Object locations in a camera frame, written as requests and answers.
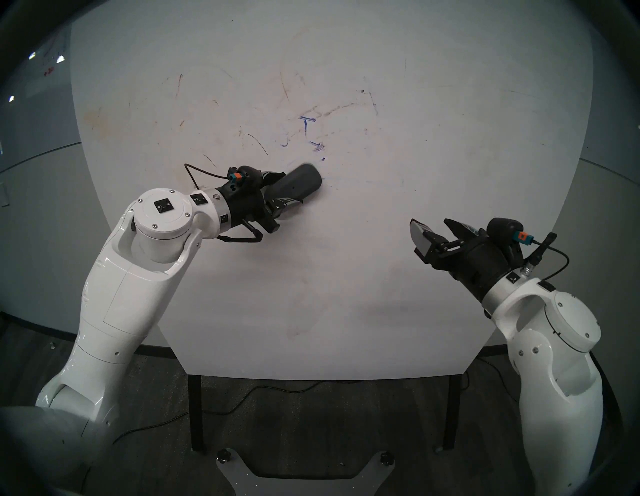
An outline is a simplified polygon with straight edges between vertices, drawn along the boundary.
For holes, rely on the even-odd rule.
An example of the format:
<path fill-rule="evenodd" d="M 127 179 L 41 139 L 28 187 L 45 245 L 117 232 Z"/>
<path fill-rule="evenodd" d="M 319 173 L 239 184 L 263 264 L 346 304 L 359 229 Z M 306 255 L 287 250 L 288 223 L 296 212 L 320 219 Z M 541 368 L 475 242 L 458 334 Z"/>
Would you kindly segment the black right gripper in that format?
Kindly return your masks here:
<path fill-rule="evenodd" d="M 412 218 L 409 232 L 414 253 L 424 264 L 450 273 L 477 301 L 483 301 L 502 277 L 522 267 L 524 256 L 516 242 L 500 246 L 473 226 L 449 218 L 444 223 L 454 236 L 452 241 Z"/>

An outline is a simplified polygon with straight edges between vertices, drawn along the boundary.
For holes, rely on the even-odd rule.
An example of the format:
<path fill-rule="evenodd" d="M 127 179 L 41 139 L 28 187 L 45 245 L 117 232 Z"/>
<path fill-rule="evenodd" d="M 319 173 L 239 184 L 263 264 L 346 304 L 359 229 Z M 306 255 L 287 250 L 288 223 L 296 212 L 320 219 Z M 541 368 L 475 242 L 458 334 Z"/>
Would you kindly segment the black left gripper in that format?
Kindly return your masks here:
<path fill-rule="evenodd" d="M 263 171 L 262 175 L 244 175 L 241 182 L 229 180 L 217 187 L 216 193 L 225 200 L 228 213 L 216 207 L 220 218 L 221 231 L 225 232 L 243 222 L 257 222 L 267 233 L 276 232 L 280 225 L 272 211 L 286 211 L 302 205 L 303 200 L 295 198 L 272 198 L 270 208 L 264 200 L 262 189 L 272 186 L 286 176 L 284 172 Z"/>

